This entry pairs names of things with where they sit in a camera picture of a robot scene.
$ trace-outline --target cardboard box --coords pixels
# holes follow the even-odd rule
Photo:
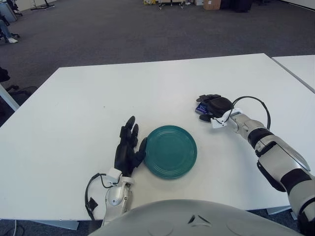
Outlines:
[[[221,0],[204,0],[203,8],[205,10],[219,10],[221,5]]]
[[[203,6],[203,0],[195,0],[196,6]]]

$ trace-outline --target desk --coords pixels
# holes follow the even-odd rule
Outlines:
[[[194,167],[180,179],[155,177],[143,163],[135,169],[132,208],[166,199],[240,209],[288,205],[286,193],[259,172],[247,141],[198,120],[195,100],[209,93],[262,99],[271,131],[315,169],[315,94],[265,54],[59,68],[0,128],[0,218],[88,220],[85,187],[114,165],[120,128],[132,115],[139,140],[171,124],[187,130],[198,148]],[[260,103],[244,99],[238,106],[266,125]],[[91,184],[96,219],[104,217],[105,193],[100,181]]]
[[[16,111],[20,106],[16,101],[10,96],[10,94],[5,90],[5,88],[0,85],[0,97],[14,110]]]
[[[272,58],[315,93],[315,55]]]

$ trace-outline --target shoe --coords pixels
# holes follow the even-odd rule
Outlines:
[[[17,43],[18,40],[14,39],[14,38],[8,38],[9,43]]]

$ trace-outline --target blue object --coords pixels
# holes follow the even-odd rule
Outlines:
[[[209,113],[207,106],[199,103],[195,110],[198,114],[207,115]]]

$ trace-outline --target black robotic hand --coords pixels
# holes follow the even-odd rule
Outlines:
[[[208,114],[199,117],[207,122],[210,122],[211,118],[222,117],[225,112],[234,107],[230,100],[217,94],[201,95],[196,101],[207,107]]]
[[[135,117],[132,116],[122,127],[119,137],[120,144],[117,146],[115,155],[115,169],[120,170],[125,177],[131,177],[132,171],[138,167],[146,157],[147,138],[144,138],[140,144],[139,151],[134,152],[134,147],[138,143],[139,127],[134,127]]]

